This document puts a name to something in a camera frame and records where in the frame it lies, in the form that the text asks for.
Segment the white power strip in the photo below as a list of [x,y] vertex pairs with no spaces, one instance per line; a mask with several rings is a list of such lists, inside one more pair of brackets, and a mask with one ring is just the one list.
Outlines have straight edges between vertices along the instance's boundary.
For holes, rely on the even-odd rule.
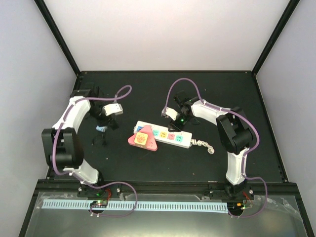
[[189,132],[169,132],[167,127],[143,121],[137,121],[136,125],[134,126],[133,132],[139,132],[146,125],[149,125],[151,127],[156,141],[186,149],[190,147],[192,133]]

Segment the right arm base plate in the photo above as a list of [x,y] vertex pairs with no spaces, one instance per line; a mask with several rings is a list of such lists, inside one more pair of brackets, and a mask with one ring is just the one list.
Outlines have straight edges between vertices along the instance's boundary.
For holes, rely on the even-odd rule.
[[250,193],[251,186],[246,182],[238,185],[233,185],[228,181],[212,182],[208,184],[208,190],[205,194],[212,199],[221,200],[244,200],[249,198],[253,200],[253,194]]

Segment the blue USB charger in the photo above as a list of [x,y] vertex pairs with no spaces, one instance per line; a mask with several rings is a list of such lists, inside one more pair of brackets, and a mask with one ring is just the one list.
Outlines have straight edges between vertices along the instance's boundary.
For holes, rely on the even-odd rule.
[[107,126],[96,126],[96,130],[102,133],[105,133],[107,131]]

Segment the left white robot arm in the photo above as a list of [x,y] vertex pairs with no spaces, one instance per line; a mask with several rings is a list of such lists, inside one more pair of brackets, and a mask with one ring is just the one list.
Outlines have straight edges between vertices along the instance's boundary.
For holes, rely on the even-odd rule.
[[41,133],[46,163],[55,175],[75,177],[95,197],[105,193],[107,184],[102,173],[86,161],[78,130],[86,115],[102,129],[117,129],[116,116],[123,113],[118,101],[125,97],[119,92],[112,98],[101,97],[99,87],[94,85],[72,91],[62,116]]

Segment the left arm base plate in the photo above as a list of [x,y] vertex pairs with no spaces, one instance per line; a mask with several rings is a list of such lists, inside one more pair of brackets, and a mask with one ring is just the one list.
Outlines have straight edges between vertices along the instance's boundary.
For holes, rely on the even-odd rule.
[[94,189],[88,185],[80,184],[77,188],[77,196],[87,199],[106,199],[108,196],[110,198],[118,198],[121,188],[122,184],[114,184],[101,189]]

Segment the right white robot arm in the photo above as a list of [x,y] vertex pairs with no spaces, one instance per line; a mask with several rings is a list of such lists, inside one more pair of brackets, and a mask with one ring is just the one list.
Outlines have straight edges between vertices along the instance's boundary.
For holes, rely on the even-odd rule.
[[235,199],[242,194],[246,183],[246,159],[251,148],[256,148],[259,135],[247,120],[244,111],[235,107],[222,108],[198,97],[189,98],[184,91],[174,96],[180,111],[164,106],[161,115],[171,118],[168,130],[180,132],[187,122],[197,118],[217,126],[222,146],[227,151],[227,172],[224,185],[225,195]]

